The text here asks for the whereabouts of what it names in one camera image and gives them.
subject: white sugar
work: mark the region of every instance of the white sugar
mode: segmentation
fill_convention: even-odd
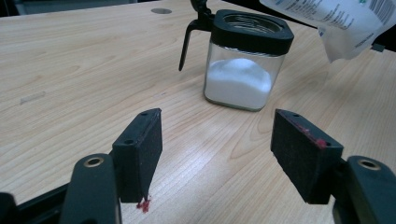
[[[227,105],[260,109],[267,102],[271,86],[270,75],[253,61],[221,60],[209,66],[205,96]]]

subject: wood grain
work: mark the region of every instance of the wood grain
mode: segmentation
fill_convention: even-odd
[[[23,203],[61,186],[153,107],[163,110],[163,154],[152,202],[146,214],[124,204],[124,223],[333,223],[332,203],[305,204],[272,155],[275,108],[311,120],[345,146],[343,158],[396,172],[394,52],[329,64],[317,31],[290,22],[295,39],[269,102],[247,112],[203,96],[209,33],[191,34],[177,71],[195,18],[182,0],[1,18],[0,190]]]

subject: black lid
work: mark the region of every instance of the black lid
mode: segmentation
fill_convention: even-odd
[[[283,55],[289,52],[294,35],[276,17],[224,9],[216,13],[210,38],[222,47]]]

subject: glass jar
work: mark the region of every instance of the glass jar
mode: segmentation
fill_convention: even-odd
[[[218,11],[207,55],[205,98],[219,105],[261,110],[293,38],[281,19]]]

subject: white plastic bag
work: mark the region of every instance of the white plastic bag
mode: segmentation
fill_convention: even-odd
[[[396,24],[396,0],[260,0],[318,27],[330,62],[352,59]]]

